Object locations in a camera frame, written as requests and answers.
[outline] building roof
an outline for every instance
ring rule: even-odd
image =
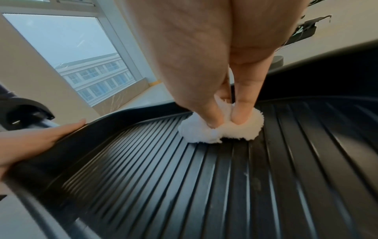
[[[77,60],[77,61],[70,61],[70,62],[66,62],[66,63],[61,63],[58,66],[56,66],[55,69],[56,70],[62,69],[62,68],[70,67],[70,66],[73,66],[73,65],[78,65],[78,64],[85,63],[85,62],[89,62],[89,61],[96,61],[96,60],[99,60],[99,59],[102,59],[102,58],[107,58],[107,57],[116,56],[116,55],[118,55],[118,53],[114,52],[114,53],[110,53],[110,54],[90,57],[90,58],[81,59],[81,60]]]

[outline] skin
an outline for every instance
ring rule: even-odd
[[[230,99],[232,121],[252,112],[273,54],[292,34],[307,0],[124,0],[152,67],[176,103],[210,127],[223,123],[214,94]]]
[[[85,120],[47,129],[25,129],[0,133],[0,179],[11,164],[36,156],[63,136],[85,125]]]

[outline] building facade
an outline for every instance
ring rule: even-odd
[[[118,53],[62,63],[55,69],[91,106],[135,82]]]

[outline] cotton pad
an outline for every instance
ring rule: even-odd
[[[215,96],[215,100],[224,115],[224,124],[216,129],[211,129],[206,122],[197,114],[193,113],[183,120],[178,127],[178,132],[189,143],[221,143],[221,138],[252,140],[259,135],[264,125],[264,116],[256,108],[251,117],[244,123],[237,125],[231,121],[233,104],[229,104]]]

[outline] black ridged surface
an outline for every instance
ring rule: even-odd
[[[103,238],[378,238],[378,104],[261,103],[253,141],[188,144],[188,114],[120,132],[55,182]]]

